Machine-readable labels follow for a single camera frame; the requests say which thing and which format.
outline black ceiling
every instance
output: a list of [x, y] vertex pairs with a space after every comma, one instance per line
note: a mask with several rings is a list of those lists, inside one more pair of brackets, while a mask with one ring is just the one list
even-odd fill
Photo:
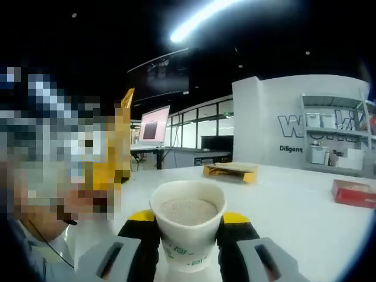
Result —
[[229, 95], [231, 81], [253, 75], [361, 78], [360, 59], [371, 63], [374, 15], [360, 1], [242, 0], [207, 20], [181, 44], [169, 40], [174, 28], [210, 1], [123, 2], [3, 8], [2, 59], [49, 72], [67, 94], [99, 95], [111, 108], [127, 90], [127, 70], [189, 47], [190, 93], [145, 103], [132, 109], [133, 118], [162, 104], [171, 103], [176, 112]]

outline white table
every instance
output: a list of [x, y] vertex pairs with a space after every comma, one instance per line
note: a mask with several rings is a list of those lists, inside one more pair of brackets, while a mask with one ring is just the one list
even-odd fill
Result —
[[[121, 211], [114, 219], [77, 225], [75, 263], [106, 234], [117, 234], [127, 218], [149, 208], [152, 192], [174, 180], [203, 180], [219, 185], [228, 211], [247, 216], [260, 237], [269, 237], [295, 257], [300, 273], [311, 281], [334, 281], [347, 268], [367, 238], [373, 210], [337, 204], [331, 194], [334, 179], [376, 186], [376, 181], [320, 172], [259, 165], [257, 184], [232, 184], [207, 179], [203, 167], [134, 172], [121, 192]], [[166, 281], [160, 253], [155, 281]], [[219, 281], [219, 267], [184, 275], [169, 272], [167, 281]]]

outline paper cup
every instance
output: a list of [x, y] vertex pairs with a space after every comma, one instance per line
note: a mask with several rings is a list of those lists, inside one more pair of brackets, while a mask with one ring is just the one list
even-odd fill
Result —
[[[218, 214], [198, 225], [185, 226], [167, 219], [162, 204], [175, 199], [202, 199], [217, 207]], [[150, 199], [162, 234], [167, 262], [182, 272], [195, 272], [210, 264], [216, 233], [227, 203], [223, 191], [215, 184], [199, 181], [175, 181], [158, 187]]]

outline monitor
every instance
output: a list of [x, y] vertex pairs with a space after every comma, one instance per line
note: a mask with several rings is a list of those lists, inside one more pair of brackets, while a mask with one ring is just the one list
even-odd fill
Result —
[[163, 146], [169, 112], [167, 106], [142, 115], [139, 143]]

